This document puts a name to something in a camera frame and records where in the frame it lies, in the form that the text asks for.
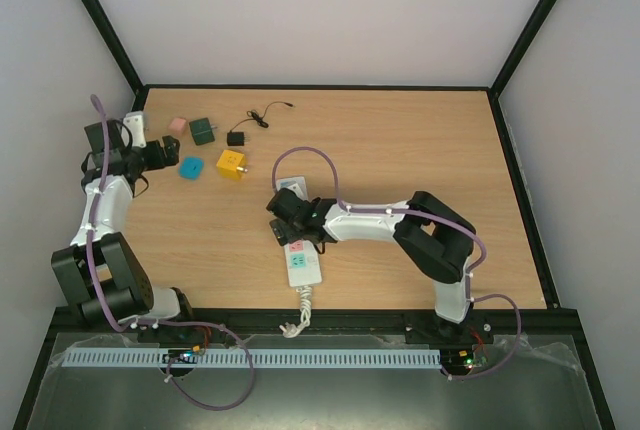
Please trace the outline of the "pink cube plug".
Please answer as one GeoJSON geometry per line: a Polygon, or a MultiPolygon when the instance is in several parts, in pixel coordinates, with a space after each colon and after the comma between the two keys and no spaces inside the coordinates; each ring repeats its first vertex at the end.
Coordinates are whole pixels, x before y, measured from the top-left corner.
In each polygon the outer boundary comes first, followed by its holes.
{"type": "Polygon", "coordinates": [[[168,125],[168,130],[171,135],[175,137],[180,137],[185,133],[187,126],[188,126],[188,121],[185,118],[175,117],[171,120],[170,124],[168,125]]]}

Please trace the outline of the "blue cube plug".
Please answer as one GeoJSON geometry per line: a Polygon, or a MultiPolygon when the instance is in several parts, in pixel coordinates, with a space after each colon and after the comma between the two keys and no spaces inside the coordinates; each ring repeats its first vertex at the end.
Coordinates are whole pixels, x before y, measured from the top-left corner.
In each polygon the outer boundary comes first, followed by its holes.
{"type": "Polygon", "coordinates": [[[186,180],[197,180],[203,171],[204,161],[199,157],[185,157],[179,167],[179,175],[186,180]]]}

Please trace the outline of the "green dragon cube plug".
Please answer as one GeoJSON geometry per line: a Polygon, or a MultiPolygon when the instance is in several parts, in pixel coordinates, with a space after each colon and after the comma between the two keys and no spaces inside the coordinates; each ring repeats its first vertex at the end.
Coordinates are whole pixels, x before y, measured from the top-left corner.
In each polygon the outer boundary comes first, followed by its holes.
{"type": "Polygon", "coordinates": [[[196,146],[202,146],[215,141],[213,125],[207,117],[194,119],[189,122],[189,130],[196,146]]]}

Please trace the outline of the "white power strip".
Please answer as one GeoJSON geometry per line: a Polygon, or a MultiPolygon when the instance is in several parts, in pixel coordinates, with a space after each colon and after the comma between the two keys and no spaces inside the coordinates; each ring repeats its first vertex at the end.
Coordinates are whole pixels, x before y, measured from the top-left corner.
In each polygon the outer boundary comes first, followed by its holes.
{"type": "MultiPolygon", "coordinates": [[[[303,176],[287,177],[276,181],[276,188],[288,188],[297,197],[307,200],[306,180],[303,176]]],[[[315,286],[322,283],[319,254],[306,240],[298,240],[284,247],[284,255],[291,288],[315,286]]]]}

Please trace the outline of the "black adapter plug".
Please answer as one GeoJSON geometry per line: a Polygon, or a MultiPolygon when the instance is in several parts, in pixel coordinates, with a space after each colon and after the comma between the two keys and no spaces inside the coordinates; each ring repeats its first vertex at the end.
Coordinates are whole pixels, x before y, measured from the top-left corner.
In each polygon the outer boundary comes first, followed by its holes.
{"type": "Polygon", "coordinates": [[[230,147],[244,146],[248,137],[242,131],[229,131],[226,135],[226,143],[230,147]]]}

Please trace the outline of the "yellow cube plug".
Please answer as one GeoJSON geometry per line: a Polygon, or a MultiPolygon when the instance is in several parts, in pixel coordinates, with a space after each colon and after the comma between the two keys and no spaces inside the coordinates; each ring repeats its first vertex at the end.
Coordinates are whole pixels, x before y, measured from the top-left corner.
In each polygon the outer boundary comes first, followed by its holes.
{"type": "Polygon", "coordinates": [[[244,153],[225,149],[216,163],[216,169],[221,177],[240,181],[248,172],[247,157],[244,153]]]}

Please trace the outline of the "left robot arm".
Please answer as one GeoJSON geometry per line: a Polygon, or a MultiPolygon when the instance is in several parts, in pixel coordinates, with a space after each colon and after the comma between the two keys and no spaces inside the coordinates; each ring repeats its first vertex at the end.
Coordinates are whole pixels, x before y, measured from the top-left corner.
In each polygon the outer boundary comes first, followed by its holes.
{"type": "Polygon", "coordinates": [[[136,182],[145,173],[175,166],[179,141],[165,135],[148,140],[140,112],[109,119],[109,166],[101,173],[104,140],[99,123],[85,127],[91,151],[81,164],[81,187],[86,204],[80,228],[70,245],[52,254],[51,266],[72,315],[86,326],[106,322],[87,261],[92,250],[94,267],[106,267],[111,277],[100,282],[106,304],[119,324],[144,320],[184,320],[192,317],[186,295],[175,287],[154,286],[126,241],[124,229],[136,182]],[[87,245],[87,233],[92,245],[87,245]]]}

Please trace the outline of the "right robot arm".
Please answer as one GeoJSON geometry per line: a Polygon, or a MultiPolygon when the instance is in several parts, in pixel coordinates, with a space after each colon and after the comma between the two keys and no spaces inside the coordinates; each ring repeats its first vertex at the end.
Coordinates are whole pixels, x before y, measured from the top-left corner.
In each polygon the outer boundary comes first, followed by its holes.
{"type": "Polygon", "coordinates": [[[356,205],[339,199],[297,196],[276,191],[266,206],[278,244],[306,240],[319,251],[350,240],[397,244],[434,283],[436,329],[445,340],[460,340],[471,329],[469,263],[473,251],[486,256],[472,224],[428,192],[393,204],[356,205]]]}

